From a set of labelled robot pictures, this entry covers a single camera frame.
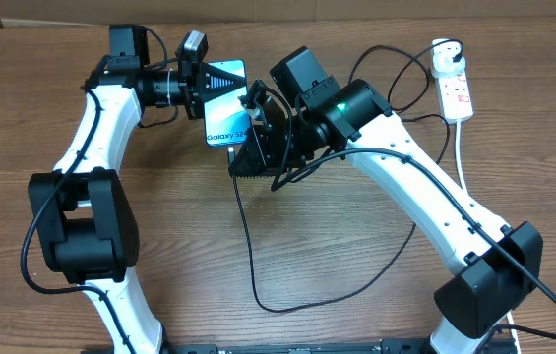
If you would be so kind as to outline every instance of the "white power strip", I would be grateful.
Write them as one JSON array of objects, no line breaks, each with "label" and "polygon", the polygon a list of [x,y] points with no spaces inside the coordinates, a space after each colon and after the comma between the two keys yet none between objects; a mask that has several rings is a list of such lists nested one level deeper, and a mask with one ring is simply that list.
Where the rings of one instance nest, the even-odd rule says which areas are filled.
[{"label": "white power strip", "polygon": [[[433,40],[433,44],[437,44],[445,38]],[[431,62],[433,67],[435,63],[432,58],[435,55],[455,55],[459,53],[460,47],[458,43],[449,42],[431,49]],[[470,89],[467,85],[467,76],[465,70],[459,74],[439,73],[439,78],[435,78],[435,88],[437,89],[437,97],[439,98],[439,107],[441,115],[449,124],[463,122],[472,117],[472,100],[470,98]]]}]

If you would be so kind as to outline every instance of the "power strip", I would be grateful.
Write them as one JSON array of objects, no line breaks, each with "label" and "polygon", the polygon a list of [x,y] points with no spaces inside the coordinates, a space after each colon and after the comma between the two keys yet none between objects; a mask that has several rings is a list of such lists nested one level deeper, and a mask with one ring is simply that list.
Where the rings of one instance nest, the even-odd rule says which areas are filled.
[{"label": "power strip", "polygon": [[[444,40],[446,39],[435,39],[433,44]],[[431,49],[431,60],[436,54],[446,55],[450,51],[454,55],[459,53],[460,50],[459,44],[454,42],[436,46]],[[449,124],[463,122],[472,117],[474,111],[472,110],[472,100],[465,70],[458,75],[435,78],[435,88],[437,89],[441,115]]]}]

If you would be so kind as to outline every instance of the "wooden table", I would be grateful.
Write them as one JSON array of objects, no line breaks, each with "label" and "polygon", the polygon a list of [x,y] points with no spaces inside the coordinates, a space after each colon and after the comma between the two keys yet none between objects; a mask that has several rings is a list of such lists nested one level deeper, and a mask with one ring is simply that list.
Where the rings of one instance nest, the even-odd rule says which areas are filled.
[{"label": "wooden table", "polygon": [[[470,192],[512,224],[530,220],[542,232],[541,278],[556,292],[556,18],[394,20],[297,24],[156,26],[169,49],[190,29],[209,34],[208,59],[243,58],[249,78],[300,45],[345,84],[356,58],[374,44],[416,53],[432,38],[466,45],[475,105],[463,128]],[[0,29],[0,352],[77,353],[110,343],[82,294],[44,296],[19,269],[31,222],[27,183],[49,171],[72,141],[84,107],[79,85],[107,53],[107,28]],[[154,60],[161,54],[151,39]],[[405,62],[376,53],[358,77],[381,92]],[[409,102],[423,76],[409,70],[393,103]],[[404,117],[437,112],[434,89]],[[170,110],[148,109],[145,120]],[[409,125],[431,155],[444,127]],[[442,162],[455,174],[452,149]],[[221,149],[204,142],[202,121],[182,115],[171,125],[134,133],[121,179],[138,220],[138,275],[149,305],[175,343],[226,345],[374,341],[426,336],[441,315],[433,291],[451,276],[421,232],[369,290],[332,306],[273,315],[253,301],[247,249]],[[329,299],[366,283],[406,237],[409,219],[373,182],[333,162],[277,193],[269,179],[241,180],[250,221],[259,293],[285,307]],[[38,241],[33,278],[65,286],[45,266]],[[556,308],[535,291],[514,312],[518,324],[556,331]],[[522,335],[524,353],[556,353],[556,341]]]}]

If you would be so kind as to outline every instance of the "extension cord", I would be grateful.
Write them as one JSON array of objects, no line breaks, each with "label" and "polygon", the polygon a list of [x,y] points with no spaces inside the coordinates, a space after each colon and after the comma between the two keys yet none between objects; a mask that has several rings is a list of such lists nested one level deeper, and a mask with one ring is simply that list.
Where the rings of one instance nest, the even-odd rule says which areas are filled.
[{"label": "extension cord", "polygon": [[[437,44],[443,40],[446,39],[435,39],[433,40],[433,44]],[[446,43],[434,47],[431,49],[432,68],[436,66],[433,60],[436,56],[449,55],[452,57],[459,53],[460,50],[459,45],[456,43]],[[441,115],[449,124],[466,121],[474,114],[465,70],[456,73],[455,69],[454,67],[442,68],[440,66],[440,71],[437,72],[438,77],[435,78],[435,88],[437,89]]]}]

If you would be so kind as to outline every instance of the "wood grain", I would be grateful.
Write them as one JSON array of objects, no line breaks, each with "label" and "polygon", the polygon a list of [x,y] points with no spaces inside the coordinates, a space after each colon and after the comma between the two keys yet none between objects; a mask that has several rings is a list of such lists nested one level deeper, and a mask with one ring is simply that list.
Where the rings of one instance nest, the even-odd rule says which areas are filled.
[{"label": "wood grain", "polygon": [[[243,58],[250,78],[300,45],[309,46],[340,83],[362,51],[390,44],[417,52],[437,36],[466,45],[475,116],[464,125],[463,162],[472,194],[512,224],[530,220],[544,237],[541,277],[556,292],[556,18],[391,20],[297,24],[161,26],[170,47],[198,28],[210,60]],[[85,296],[43,296],[19,273],[31,220],[27,183],[48,171],[71,142],[83,113],[78,87],[108,48],[106,28],[0,29],[0,352],[78,353],[108,345]],[[154,60],[160,58],[152,45]],[[404,60],[368,58],[357,76],[386,91]],[[393,102],[423,85],[409,70]],[[436,112],[430,91],[405,117]],[[145,119],[167,117],[148,109]],[[444,127],[412,124],[416,141],[437,155]],[[442,161],[454,174],[452,152]],[[272,315],[253,301],[247,250],[223,150],[207,148],[203,122],[136,131],[122,183],[141,231],[138,274],[154,314],[175,343],[220,345],[359,342],[426,336],[440,313],[433,291],[450,279],[421,232],[389,272],[349,301]],[[374,183],[332,162],[297,185],[269,192],[270,180],[240,181],[256,256],[261,298],[285,307],[345,294],[393,256],[409,219]],[[64,286],[33,240],[31,272]],[[556,309],[534,292],[515,310],[517,323],[556,330]],[[525,353],[556,342],[522,335]]]}]

